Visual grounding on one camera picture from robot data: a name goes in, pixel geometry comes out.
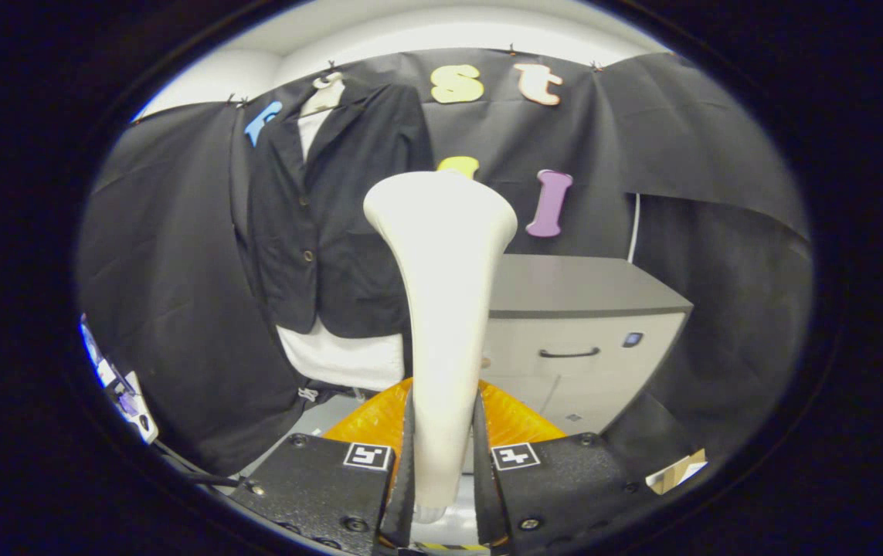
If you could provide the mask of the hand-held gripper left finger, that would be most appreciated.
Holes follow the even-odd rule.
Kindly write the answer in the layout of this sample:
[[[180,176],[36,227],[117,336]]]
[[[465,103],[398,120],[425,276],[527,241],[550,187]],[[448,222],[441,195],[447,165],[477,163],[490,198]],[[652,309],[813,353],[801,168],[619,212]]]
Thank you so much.
[[[412,380],[374,395],[328,432],[290,434],[230,502],[292,541],[347,555],[409,545],[414,510]]]

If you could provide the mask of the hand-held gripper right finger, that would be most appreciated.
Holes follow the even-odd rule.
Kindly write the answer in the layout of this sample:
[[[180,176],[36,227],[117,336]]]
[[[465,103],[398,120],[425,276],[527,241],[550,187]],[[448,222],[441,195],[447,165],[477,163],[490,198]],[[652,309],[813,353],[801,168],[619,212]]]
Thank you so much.
[[[477,534],[494,553],[608,551],[659,507],[600,434],[565,434],[501,388],[477,390]]]

